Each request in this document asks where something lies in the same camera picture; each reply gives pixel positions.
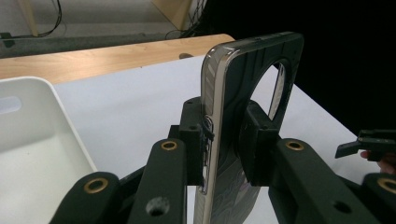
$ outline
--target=white tray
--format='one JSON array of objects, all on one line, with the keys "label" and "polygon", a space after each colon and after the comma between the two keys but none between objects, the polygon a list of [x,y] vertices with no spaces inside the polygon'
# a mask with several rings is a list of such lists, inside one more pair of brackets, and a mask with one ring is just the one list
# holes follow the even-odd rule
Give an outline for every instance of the white tray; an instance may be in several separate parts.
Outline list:
[{"label": "white tray", "polygon": [[94,171],[47,80],[0,80],[0,223],[49,223],[66,192]]}]

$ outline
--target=wooden table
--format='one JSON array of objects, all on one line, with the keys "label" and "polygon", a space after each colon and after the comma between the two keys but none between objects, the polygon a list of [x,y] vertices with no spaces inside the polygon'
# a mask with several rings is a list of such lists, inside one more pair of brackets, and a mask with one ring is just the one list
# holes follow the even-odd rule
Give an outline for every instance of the wooden table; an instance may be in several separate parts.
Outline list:
[{"label": "wooden table", "polygon": [[121,70],[165,63],[181,53],[205,55],[217,44],[234,41],[229,35],[207,35],[101,49],[24,56],[0,60],[0,79],[43,77],[52,84],[95,77]]}]

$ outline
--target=black clamp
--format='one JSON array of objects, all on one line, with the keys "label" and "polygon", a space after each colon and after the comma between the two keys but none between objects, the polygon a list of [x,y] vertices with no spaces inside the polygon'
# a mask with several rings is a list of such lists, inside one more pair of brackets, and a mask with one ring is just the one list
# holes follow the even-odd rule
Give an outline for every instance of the black clamp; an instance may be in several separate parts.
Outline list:
[{"label": "black clamp", "polygon": [[389,152],[396,152],[396,130],[361,130],[358,139],[337,148],[335,158],[358,153],[359,149],[369,150],[367,161],[380,161]]}]

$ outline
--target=black cable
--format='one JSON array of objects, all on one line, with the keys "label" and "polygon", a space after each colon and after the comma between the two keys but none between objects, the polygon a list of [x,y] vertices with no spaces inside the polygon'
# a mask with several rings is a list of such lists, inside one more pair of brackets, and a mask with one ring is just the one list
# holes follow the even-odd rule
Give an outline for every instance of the black cable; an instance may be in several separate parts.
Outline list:
[{"label": "black cable", "polygon": [[57,4],[58,4],[58,18],[55,22],[55,26],[50,31],[38,35],[17,35],[17,36],[12,36],[11,38],[0,38],[0,39],[12,40],[12,39],[40,38],[52,34],[52,32],[55,31],[56,28],[58,28],[59,24],[61,24],[62,21],[62,8],[61,8],[60,0],[57,0]]}]

